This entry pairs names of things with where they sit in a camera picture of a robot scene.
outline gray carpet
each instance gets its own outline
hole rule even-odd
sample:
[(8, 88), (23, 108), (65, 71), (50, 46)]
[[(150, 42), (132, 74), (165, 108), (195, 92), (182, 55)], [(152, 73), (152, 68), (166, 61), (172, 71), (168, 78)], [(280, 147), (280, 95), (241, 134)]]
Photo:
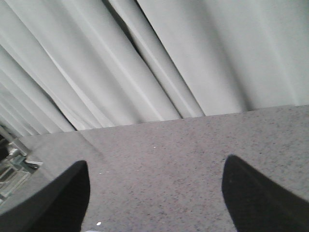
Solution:
[(82, 231), (235, 232), (221, 193), (229, 154), (309, 200), (309, 106), (31, 136), (22, 142), (33, 150), (29, 159), (44, 164), (2, 210), (84, 159), (91, 196)]

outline white curtain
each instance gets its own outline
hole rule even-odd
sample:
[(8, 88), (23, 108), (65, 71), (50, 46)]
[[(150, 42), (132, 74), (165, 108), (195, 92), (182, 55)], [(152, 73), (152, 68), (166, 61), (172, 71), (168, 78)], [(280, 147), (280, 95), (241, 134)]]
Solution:
[(15, 136), (309, 104), (306, 0), (0, 0)]

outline metal object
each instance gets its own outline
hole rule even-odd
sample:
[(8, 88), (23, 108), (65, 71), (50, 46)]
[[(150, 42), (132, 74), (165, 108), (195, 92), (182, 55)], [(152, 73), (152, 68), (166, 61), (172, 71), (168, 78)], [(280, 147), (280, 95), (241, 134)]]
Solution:
[(10, 197), (39, 168), (27, 161), (30, 150), (0, 126), (0, 204)]

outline curtain fold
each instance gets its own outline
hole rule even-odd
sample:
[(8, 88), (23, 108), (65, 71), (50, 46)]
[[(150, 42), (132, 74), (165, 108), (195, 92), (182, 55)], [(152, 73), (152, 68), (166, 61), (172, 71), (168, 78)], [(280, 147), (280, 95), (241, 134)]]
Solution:
[(309, 104), (306, 1), (0, 0), (15, 136)]

